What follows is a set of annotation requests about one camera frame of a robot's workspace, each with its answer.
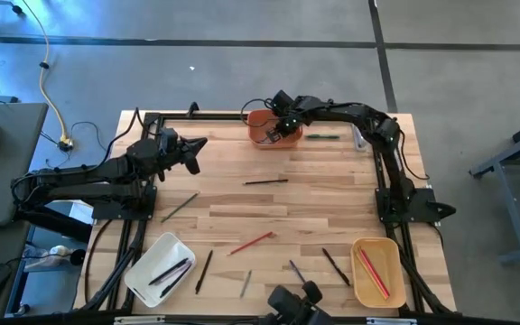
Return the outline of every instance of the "yellow container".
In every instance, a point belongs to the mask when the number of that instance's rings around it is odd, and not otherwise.
[[[363,249],[389,292],[385,300],[358,259]],[[350,249],[352,282],[357,299],[368,308],[399,308],[406,302],[398,245],[389,238],[359,238]]]

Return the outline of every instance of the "gray floor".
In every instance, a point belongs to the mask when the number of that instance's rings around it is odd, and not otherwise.
[[[53,36],[138,39],[371,42],[366,0],[35,1]],[[378,0],[388,42],[520,43],[520,0]],[[31,16],[0,9],[0,34],[39,34]],[[95,122],[105,143],[122,109],[232,109],[283,88],[386,110],[376,50],[53,45],[50,96],[66,122]],[[44,47],[0,44],[0,94],[42,101]],[[399,112],[414,115],[427,173],[439,200],[458,208],[443,222],[455,300],[471,316],[520,320],[520,265],[497,255],[517,248],[495,178],[467,170],[507,147],[520,128],[520,51],[387,53]],[[48,115],[44,130],[60,134]],[[89,126],[74,131],[65,166],[103,153]],[[64,157],[41,140],[33,168]]]

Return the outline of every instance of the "white container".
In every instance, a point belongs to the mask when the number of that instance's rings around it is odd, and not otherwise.
[[[160,298],[162,290],[169,284],[172,284],[173,281],[180,276],[181,272],[174,274],[162,283],[154,285],[148,285],[148,283],[186,257],[191,261],[190,269],[170,291]],[[196,268],[196,255],[194,252],[172,233],[164,233],[152,247],[142,255],[142,258],[127,271],[124,282],[138,299],[146,306],[153,308],[165,302],[176,288],[190,275],[194,268]]]

